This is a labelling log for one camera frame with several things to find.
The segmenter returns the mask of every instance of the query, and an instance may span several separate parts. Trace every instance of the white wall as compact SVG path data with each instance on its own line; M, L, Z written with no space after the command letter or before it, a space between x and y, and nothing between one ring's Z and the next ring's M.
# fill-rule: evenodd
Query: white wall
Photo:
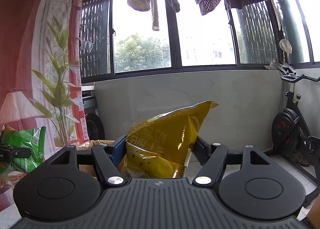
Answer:
M320 68L297 69L297 74L318 78ZM311 134L320 138L320 82L301 80L296 83L295 95L301 95L298 107L308 125Z
M208 143L229 148L272 147L271 124L279 111L282 82L278 71L235 70L152 75L95 83L106 139L158 114L205 100L219 104L200 130Z

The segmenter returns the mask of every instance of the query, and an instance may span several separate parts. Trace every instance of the washing machine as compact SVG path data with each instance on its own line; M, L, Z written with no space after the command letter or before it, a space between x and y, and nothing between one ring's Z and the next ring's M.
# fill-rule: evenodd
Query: washing machine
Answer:
M104 128L99 118L98 104L96 97L89 92L82 92L85 121L90 140L104 140Z

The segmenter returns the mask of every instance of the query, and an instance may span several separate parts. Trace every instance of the black wheel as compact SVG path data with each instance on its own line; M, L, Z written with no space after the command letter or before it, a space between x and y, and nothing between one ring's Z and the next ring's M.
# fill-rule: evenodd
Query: black wheel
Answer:
M94 113L88 113L85 115L85 121L87 123L87 131L90 140L104 140L104 129L100 118Z
M276 150L282 155L289 155L296 146L299 136L299 126L296 125L284 141L282 134L285 134L293 124L293 118L286 112L279 112L273 120L271 128L271 137Z

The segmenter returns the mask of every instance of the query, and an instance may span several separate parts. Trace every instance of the yellow plastic package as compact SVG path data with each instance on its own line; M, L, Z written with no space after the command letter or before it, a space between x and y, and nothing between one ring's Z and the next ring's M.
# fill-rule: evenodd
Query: yellow plastic package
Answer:
M205 101L160 114L131 128L126 141L127 155L122 161L132 177L182 177L188 149L209 110L218 106Z

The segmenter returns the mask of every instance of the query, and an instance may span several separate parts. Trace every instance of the window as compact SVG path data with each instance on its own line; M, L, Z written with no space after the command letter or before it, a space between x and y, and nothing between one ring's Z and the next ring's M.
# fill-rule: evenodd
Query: window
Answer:
M205 16L201 15L195 0L178 2L180 11L176 17L182 65L235 65L229 19L223 0Z
M277 59L276 40L266 3L231 9L241 64L269 64Z
M152 30L151 10L136 11L127 0L113 0L116 73L171 67L164 0L157 1L160 31Z
M135 11L127 0L84 0L79 34L82 82L265 69L272 60L283 60L282 38L292 45L286 60L294 67L320 65L320 0L274 0L280 31L271 1L226 11L221 0L204 16L195 0L178 1L180 11L175 13L166 0L157 0L160 31L153 31L151 11Z

